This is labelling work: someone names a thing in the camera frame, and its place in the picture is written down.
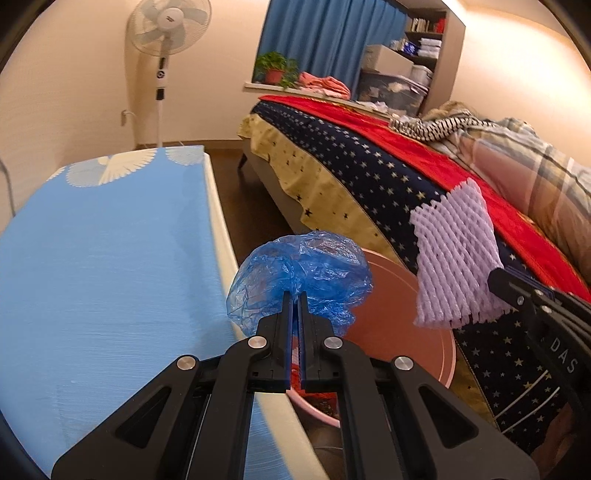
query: wooden floor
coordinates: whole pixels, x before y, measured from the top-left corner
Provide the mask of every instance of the wooden floor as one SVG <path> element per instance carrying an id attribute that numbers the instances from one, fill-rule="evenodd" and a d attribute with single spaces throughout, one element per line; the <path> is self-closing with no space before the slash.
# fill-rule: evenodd
<path id="1" fill-rule="evenodd" d="M 239 265 L 256 247 L 293 233 L 248 162 L 238 170 L 242 150 L 206 151 Z"/>

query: windowsill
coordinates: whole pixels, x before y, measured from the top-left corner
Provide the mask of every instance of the windowsill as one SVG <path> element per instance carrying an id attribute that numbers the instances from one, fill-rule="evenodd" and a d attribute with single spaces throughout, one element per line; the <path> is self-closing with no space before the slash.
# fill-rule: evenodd
<path id="1" fill-rule="evenodd" d="M 297 89 L 297 88 L 283 88 L 283 87 L 279 87 L 277 85 L 266 85 L 264 83 L 252 83 L 252 82 L 245 82 L 244 88 L 246 90 L 267 90 L 267 91 L 270 90 L 272 92 L 282 92 L 282 93 L 286 93 L 288 95 L 297 95 L 297 96 L 302 96 L 302 97 L 327 100 L 327 101 L 333 102 L 333 103 L 341 103 L 342 105 L 346 105 L 348 107 L 354 108 L 354 109 L 359 110 L 363 113 L 369 113 L 372 116 L 375 116 L 377 118 L 389 119 L 388 115 L 385 115 L 384 113 L 380 113 L 375 110 L 372 110 L 371 108 L 366 107 L 365 105 L 360 105 L 356 102 L 352 102 L 351 100 L 343 100 L 342 98 L 330 97 L 330 96 L 322 95 L 320 93 L 315 93 L 315 92 L 303 92 L 302 90 Z"/>

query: fan motor hub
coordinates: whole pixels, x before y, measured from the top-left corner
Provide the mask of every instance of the fan motor hub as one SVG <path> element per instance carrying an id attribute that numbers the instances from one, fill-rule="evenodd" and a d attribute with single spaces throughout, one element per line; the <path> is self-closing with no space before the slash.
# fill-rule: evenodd
<path id="1" fill-rule="evenodd" d="M 180 8 L 171 7 L 162 10 L 156 20 L 158 28 L 163 31 L 173 30 L 183 24 L 184 13 Z"/>

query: triangular cutout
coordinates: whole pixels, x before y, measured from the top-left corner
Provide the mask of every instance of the triangular cutout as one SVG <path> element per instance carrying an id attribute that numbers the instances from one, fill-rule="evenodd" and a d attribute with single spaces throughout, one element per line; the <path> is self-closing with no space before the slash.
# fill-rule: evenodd
<path id="1" fill-rule="evenodd" d="M 161 388 L 117 428 L 115 436 L 137 448 L 146 448 L 171 392 L 170 387 Z"/>
<path id="2" fill-rule="evenodd" d="M 445 448 L 455 448 L 478 435 L 478 428 L 431 388 L 418 389 Z"/>

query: potted plant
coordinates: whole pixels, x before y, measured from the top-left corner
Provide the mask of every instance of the potted plant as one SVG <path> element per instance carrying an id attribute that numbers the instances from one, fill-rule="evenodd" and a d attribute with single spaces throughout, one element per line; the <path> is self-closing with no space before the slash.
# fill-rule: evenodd
<path id="1" fill-rule="evenodd" d="M 265 74 L 265 83 L 287 88 L 297 81 L 297 60 L 287 59 L 278 51 L 270 51 L 256 59 L 255 72 Z"/>

